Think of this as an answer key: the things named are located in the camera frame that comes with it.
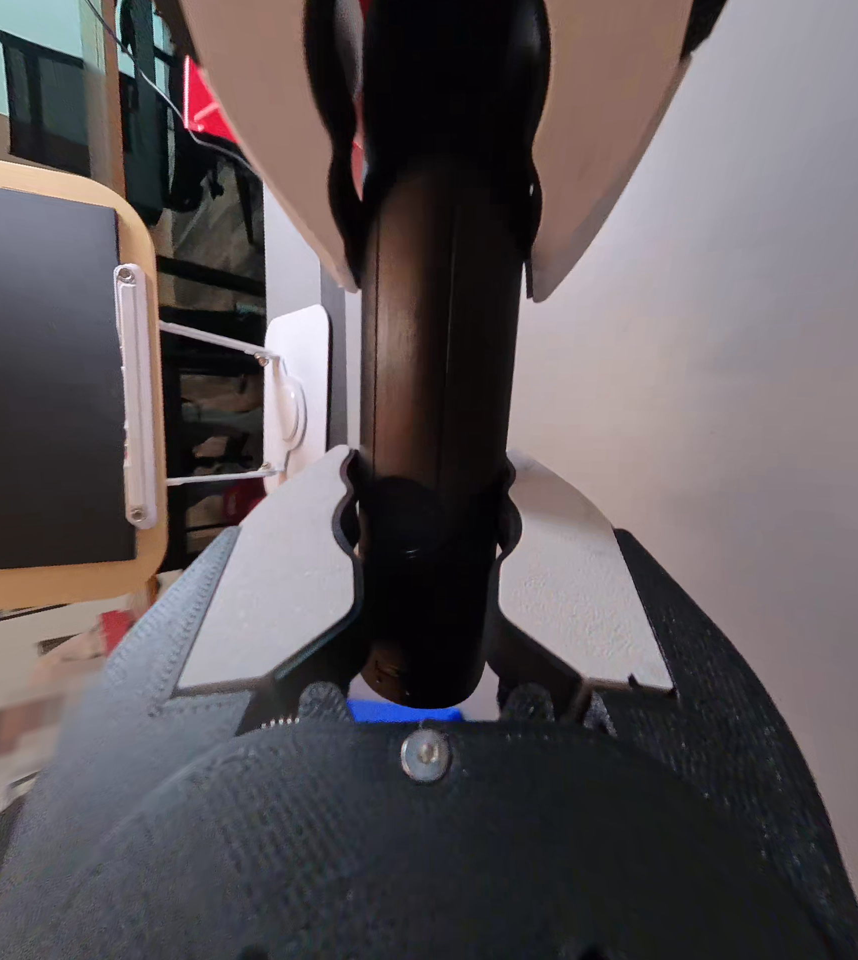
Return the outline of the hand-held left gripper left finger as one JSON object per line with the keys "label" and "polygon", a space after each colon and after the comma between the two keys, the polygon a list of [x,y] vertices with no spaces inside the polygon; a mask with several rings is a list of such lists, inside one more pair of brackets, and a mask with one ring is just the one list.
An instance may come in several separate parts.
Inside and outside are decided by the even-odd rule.
{"label": "hand-held left gripper left finger", "polygon": [[242,521],[182,667],[179,693],[251,689],[307,664],[362,610],[343,529],[355,451],[335,446]]}

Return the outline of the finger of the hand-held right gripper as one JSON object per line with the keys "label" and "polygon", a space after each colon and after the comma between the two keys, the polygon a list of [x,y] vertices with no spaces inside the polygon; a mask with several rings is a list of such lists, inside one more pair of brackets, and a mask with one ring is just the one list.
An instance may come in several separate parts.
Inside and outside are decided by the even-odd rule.
{"label": "finger of the hand-held right gripper", "polygon": [[333,150],[306,61],[306,2],[181,7],[207,83],[245,157],[320,265],[355,293],[329,199]]}
{"label": "finger of the hand-held right gripper", "polygon": [[548,83],[531,147],[528,296],[546,301],[600,232],[724,1],[547,1]]}

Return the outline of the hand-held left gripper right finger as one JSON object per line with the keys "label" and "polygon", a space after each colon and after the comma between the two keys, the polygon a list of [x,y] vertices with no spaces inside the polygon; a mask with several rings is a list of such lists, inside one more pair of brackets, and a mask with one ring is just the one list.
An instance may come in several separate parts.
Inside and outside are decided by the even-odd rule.
{"label": "hand-held left gripper right finger", "polygon": [[535,459],[511,466],[496,571],[496,674],[554,698],[674,682],[615,529]]}

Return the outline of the blue plastic bin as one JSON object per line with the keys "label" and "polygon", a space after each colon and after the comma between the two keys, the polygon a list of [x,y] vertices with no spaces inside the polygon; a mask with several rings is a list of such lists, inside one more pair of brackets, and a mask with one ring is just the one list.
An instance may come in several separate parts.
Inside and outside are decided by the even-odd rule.
{"label": "blue plastic bin", "polygon": [[349,699],[347,706],[353,720],[360,724],[462,723],[466,719],[457,706],[426,709],[358,699]]}

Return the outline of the black TV remote control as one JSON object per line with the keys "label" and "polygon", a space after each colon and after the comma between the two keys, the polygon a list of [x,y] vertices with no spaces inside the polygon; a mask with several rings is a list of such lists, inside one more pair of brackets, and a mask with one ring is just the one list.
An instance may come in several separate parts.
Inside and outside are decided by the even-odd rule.
{"label": "black TV remote control", "polygon": [[363,678],[406,707],[457,705],[483,674],[549,73],[543,2],[365,18]]}

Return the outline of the black board with wooden rim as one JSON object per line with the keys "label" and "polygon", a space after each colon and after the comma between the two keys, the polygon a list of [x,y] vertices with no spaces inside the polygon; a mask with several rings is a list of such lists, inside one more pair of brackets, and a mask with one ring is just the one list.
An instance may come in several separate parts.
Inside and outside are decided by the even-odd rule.
{"label": "black board with wooden rim", "polygon": [[0,608],[129,594],[160,570],[158,287],[123,197],[0,160]]}

